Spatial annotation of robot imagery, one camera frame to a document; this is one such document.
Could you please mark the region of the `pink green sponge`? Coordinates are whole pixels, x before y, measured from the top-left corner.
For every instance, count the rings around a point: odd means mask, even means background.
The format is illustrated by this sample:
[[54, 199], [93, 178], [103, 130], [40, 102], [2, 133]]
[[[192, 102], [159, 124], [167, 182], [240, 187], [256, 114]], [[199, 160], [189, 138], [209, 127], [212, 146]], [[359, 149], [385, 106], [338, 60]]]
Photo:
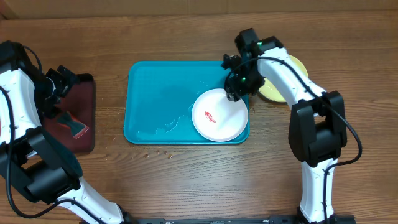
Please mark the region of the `pink green sponge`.
[[59, 125], [68, 128], [75, 139], [82, 137], [89, 130], [86, 124], [75, 118], [69, 111], [59, 116], [57, 122]]

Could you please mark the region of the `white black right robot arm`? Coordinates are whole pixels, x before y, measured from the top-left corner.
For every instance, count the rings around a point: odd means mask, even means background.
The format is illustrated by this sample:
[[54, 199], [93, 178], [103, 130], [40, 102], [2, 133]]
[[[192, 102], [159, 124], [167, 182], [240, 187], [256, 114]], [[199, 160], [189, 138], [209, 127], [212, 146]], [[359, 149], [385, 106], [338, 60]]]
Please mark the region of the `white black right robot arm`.
[[290, 108], [289, 146], [302, 166], [296, 222], [354, 223], [353, 217], [336, 215], [331, 205], [334, 168], [347, 143], [343, 97], [312, 82], [274, 36], [260, 40], [254, 29], [246, 29], [234, 43], [238, 55], [224, 55], [222, 64], [230, 69], [227, 98], [255, 95], [270, 81]]

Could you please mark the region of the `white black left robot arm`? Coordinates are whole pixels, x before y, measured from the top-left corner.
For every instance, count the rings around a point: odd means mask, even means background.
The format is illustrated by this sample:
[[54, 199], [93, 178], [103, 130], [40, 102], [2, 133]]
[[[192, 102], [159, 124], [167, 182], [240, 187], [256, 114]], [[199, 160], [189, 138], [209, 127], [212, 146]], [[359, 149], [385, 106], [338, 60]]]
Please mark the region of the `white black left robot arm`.
[[47, 210], [66, 208], [84, 223], [133, 223], [127, 211], [83, 178], [74, 153], [43, 127], [45, 119], [54, 119], [73, 138], [88, 131], [87, 124], [59, 108], [61, 99], [78, 87], [93, 96], [92, 75], [64, 66], [45, 72], [28, 46], [10, 40], [1, 44], [1, 175], [8, 202], [22, 218], [27, 214], [16, 206], [13, 190], [32, 203], [46, 203]]

